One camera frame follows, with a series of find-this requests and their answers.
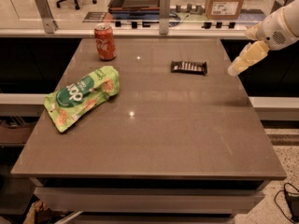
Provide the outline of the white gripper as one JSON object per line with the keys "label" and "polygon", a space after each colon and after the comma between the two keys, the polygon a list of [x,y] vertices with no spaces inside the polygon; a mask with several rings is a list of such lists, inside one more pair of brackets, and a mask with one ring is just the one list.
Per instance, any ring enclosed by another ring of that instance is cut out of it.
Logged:
{"label": "white gripper", "polygon": [[288,46],[282,10],[271,13],[263,21],[248,28],[245,35],[256,41],[248,43],[228,67],[228,74],[233,77],[264,59],[269,49],[279,50]]}

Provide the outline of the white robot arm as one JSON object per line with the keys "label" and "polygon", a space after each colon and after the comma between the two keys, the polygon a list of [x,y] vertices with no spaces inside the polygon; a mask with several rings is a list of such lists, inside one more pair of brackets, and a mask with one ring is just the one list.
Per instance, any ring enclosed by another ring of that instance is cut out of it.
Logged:
{"label": "white robot arm", "polygon": [[287,48],[299,40],[299,0],[271,13],[245,35],[253,43],[248,43],[228,67],[233,77],[264,59],[270,50]]}

